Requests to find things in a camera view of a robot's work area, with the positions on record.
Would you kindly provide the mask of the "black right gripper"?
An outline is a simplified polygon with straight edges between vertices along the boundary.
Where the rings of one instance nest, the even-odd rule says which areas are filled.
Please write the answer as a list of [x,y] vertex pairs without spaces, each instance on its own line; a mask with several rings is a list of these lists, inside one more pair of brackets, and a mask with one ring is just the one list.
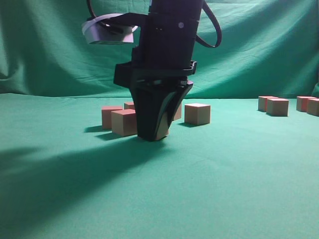
[[170,127],[184,97],[193,87],[190,80],[151,78],[186,77],[194,74],[192,61],[198,21],[168,14],[149,13],[142,18],[139,45],[130,62],[115,66],[114,84],[129,87],[135,104],[138,136],[157,141],[160,120]]

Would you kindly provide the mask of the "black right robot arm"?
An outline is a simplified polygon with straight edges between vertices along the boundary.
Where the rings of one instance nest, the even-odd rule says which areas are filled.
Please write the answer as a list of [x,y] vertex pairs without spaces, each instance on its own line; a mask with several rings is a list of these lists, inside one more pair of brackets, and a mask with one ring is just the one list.
[[169,128],[192,88],[188,77],[196,68],[191,58],[202,5],[200,0],[154,0],[147,15],[116,18],[141,29],[131,61],[116,65],[114,83],[130,90],[142,139],[154,141],[160,125]]

